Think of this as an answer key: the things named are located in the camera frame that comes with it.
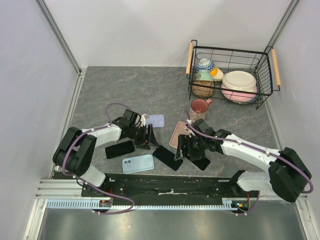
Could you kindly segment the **light blue phone case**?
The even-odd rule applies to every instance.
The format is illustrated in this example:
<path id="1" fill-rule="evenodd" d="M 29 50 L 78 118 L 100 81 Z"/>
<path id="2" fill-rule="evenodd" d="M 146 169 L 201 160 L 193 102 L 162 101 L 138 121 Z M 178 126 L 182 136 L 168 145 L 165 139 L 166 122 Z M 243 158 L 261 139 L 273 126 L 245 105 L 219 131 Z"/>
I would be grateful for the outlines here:
<path id="1" fill-rule="evenodd" d="M 124 174 L 133 174 L 154 169 L 154 158 L 151 154 L 129 157 L 122 160 Z"/>

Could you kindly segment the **white-edged black phone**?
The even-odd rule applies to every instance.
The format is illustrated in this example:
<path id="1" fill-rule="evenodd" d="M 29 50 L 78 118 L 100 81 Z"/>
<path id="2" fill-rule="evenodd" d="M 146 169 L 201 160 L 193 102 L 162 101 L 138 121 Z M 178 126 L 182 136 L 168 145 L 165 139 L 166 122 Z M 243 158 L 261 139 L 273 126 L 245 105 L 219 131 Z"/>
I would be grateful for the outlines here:
<path id="1" fill-rule="evenodd" d="M 207 159 L 207 158 L 199 159 L 199 160 L 193 160 L 191 162 L 200 171 L 204 171 L 209 166 L 209 164 L 211 163 L 211 161 L 209 159 Z"/>

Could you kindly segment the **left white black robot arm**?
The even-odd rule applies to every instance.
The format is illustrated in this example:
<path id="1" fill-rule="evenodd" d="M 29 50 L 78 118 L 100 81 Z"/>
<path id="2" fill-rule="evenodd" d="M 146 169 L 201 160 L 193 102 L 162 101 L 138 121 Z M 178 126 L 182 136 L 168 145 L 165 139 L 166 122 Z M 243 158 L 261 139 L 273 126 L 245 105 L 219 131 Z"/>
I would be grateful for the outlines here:
<path id="1" fill-rule="evenodd" d="M 146 124 L 148 118 L 147 114 L 134 113 L 95 128 L 71 127 L 53 154 L 52 161 L 61 167 L 63 174 L 91 184 L 92 191 L 104 197 L 109 193 L 110 185 L 105 181 L 106 175 L 92 164 L 95 148 L 122 139 L 132 140 L 133 145 L 139 149 L 159 147 L 153 125 Z"/>

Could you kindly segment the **pink phone case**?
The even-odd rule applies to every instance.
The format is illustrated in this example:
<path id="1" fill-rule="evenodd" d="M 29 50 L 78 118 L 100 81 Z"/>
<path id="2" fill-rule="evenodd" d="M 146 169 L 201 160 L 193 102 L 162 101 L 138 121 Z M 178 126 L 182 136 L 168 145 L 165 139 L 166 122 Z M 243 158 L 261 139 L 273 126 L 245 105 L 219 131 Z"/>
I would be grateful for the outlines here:
<path id="1" fill-rule="evenodd" d="M 183 121 L 179 121 L 173 131 L 173 134 L 172 134 L 171 139 L 169 141 L 169 145 L 176 149 L 178 147 L 179 135 L 187 136 L 187 135 L 189 135 L 189 133 L 190 133 L 190 129 L 189 129 L 188 125 Z"/>

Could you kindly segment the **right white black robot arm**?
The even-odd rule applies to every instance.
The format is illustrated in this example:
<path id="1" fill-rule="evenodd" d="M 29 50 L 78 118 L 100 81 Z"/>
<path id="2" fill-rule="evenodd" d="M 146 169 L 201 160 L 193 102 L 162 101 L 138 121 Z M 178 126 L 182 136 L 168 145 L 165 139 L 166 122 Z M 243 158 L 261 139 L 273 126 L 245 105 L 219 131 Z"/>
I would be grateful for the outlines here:
<path id="1" fill-rule="evenodd" d="M 311 193 L 314 189 L 311 173 L 293 149 L 262 147 L 223 129 L 180 134 L 175 159 L 202 161 L 206 159 L 206 150 L 236 157 L 260 169 L 259 172 L 240 170 L 233 176 L 229 191 L 235 197 L 250 191 L 273 192 L 293 203 L 300 194 Z"/>

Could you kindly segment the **lavender phone case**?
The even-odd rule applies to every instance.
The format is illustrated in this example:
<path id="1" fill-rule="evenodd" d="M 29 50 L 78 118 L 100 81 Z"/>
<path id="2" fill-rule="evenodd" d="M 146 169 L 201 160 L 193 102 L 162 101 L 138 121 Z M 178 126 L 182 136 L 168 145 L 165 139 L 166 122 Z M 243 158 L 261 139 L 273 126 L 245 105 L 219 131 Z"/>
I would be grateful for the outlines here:
<path id="1" fill-rule="evenodd" d="M 154 128 L 163 128 L 165 126 L 165 116 L 163 114 L 149 115 L 146 119 L 146 125 L 152 124 Z"/>

